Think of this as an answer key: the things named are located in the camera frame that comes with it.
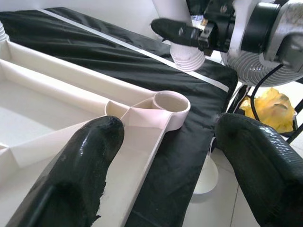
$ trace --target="white stripe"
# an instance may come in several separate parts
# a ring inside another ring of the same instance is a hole
[[[145,51],[145,50],[142,50],[142,49],[140,49],[140,48],[137,48],[137,47],[135,47],[135,46],[133,46],[133,45],[130,45],[130,44],[128,44],[128,43],[125,43],[125,42],[123,42],[123,41],[121,41],[121,40],[119,40],[119,39],[116,39],[116,38],[114,38],[114,37],[111,37],[111,36],[109,36],[109,35],[107,35],[107,34],[104,34],[104,33],[102,33],[102,32],[99,32],[99,31],[97,31],[97,30],[95,30],[95,29],[92,29],[92,28],[90,28],[90,27],[87,27],[87,26],[85,26],[85,25],[79,24],[79,23],[77,23],[77,22],[75,22],[75,21],[69,20],[69,19],[67,19],[67,18],[65,18],[65,17],[59,16],[59,15],[57,15],[57,14],[55,14],[55,13],[52,13],[52,12],[49,12],[49,11],[47,11],[47,10],[39,9],[38,11],[40,11],[40,12],[42,12],[42,13],[45,13],[45,14],[47,14],[47,15],[50,15],[50,16],[52,16],[52,17],[55,17],[55,18],[57,18],[57,19],[59,19],[59,20],[62,20],[62,21],[64,21],[64,22],[69,23],[69,24],[71,24],[71,25],[74,25],[74,26],[76,26],[76,27],[82,28],[82,29],[84,29],[84,30],[86,30],[86,31],[88,31],[88,32],[91,32],[91,33],[93,33],[93,34],[95,34],[95,35],[98,35],[98,36],[104,38],[104,39],[107,39],[107,40],[112,41],[112,42],[114,42],[114,43],[116,43],[116,44],[119,44],[119,45],[121,45],[121,46],[124,46],[124,47],[126,47],[126,48],[128,48],[128,49],[131,49],[131,50],[133,50],[133,51],[136,51],[136,52],[139,52],[139,53],[141,53],[141,54],[144,54],[145,56],[148,56],[148,57],[150,57],[150,58],[153,58],[153,59],[155,59],[155,60],[158,60],[158,61],[162,62],[163,64],[166,64],[166,65],[168,65],[168,66],[170,66],[170,67],[172,67],[172,68],[174,68],[174,69],[180,70],[180,69],[177,68],[177,66],[175,65],[175,63],[173,63],[173,62],[171,62],[171,61],[169,61],[169,60],[166,60],[166,59],[164,59],[164,58],[162,58],[162,57],[159,57],[159,56],[157,56],[157,55],[155,55],[155,54],[153,54],[153,53],[150,53],[150,52],[148,52],[148,51]],[[218,81],[216,81],[216,80],[214,80],[214,79],[211,79],[211,78],[208,78],[208,77],[206,77],[206,76],[203,76],[203,75],[201,75],[201,74],[199,74],[199,73],[197,73],[197,72],[190,71],[190,72],[184,72],[184,73],[186,73],[186,74],[188,74],[188,75],[190,75],[190,76],[193,76],[193,77],[195,77],[195,78],[198,78],[198,79],[200,79],[200,80],[203,80],[203,81],[205,81],[205,82],[207,82],[207,83],[209,83],[209,84],[212,84],[212,85],[214,85],[214,86],[216,86],[216,87],[222,89],[222,90],[225,91],[225,92],[228,92],[228,90],[229,90],[229,88],[228,88],[226,85],[224,85],[224,84],[222,84],[222,83],[220,83],[220,82],[218,82]]]

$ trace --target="white plastic tray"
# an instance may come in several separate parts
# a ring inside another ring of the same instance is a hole
[[[0,42],[0,58],[0,226],[72,134],[103,115],[122,120],[125,139],[93,226],[124,226],[164,133],[182,126],[189,101],[10,41]]]

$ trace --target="fan grille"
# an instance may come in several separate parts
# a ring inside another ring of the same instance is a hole
[[[221,57],[226,66],[237,71],[239,81],[249,86],[256,86],[273,69],[262,65],[259,55],[256,53],[243,51],[237,58],[231,57],[228,53],[221,53]],[[303,74],[283,66],[265,80],[261,87],[282,85],[298,80],[301,77],[303,77]]]

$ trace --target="black cable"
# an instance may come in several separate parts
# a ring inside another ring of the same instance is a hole
[[[273,70],[271,70],[265,77],[262,78],[262,80],[259,81],[259,83],[256,85],[254,91],[252,92],[251,94],[251,97],[250,97],[250,106],[251,106],[251,110],[252,110],[252,113],[254,114],[254,117],[257,121],[260,121],[259,117],[258,117],[258,114],[257,114],[257,111],[256,111],[256,108],[255,108],[255,94],[258,90],[258,88],[263,84],[263,82],[268,78],[270,77],[271,75],[273,75],[275,72],[277,72],[280,68],[283,67],[283,64],[280,64],[278,65],[277,67],[275,67]]]

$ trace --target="yellow plastic bag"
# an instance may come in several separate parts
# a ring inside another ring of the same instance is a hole
[[[259,98],[255,98],[255,108],[260,121],[273,127],[277,132],[289,132],[293,130],[294,108],[289,98],[270,88]],[[246,97],[240,109],[245,111],[245,116],[255,119],[250,106],[250,98]]]

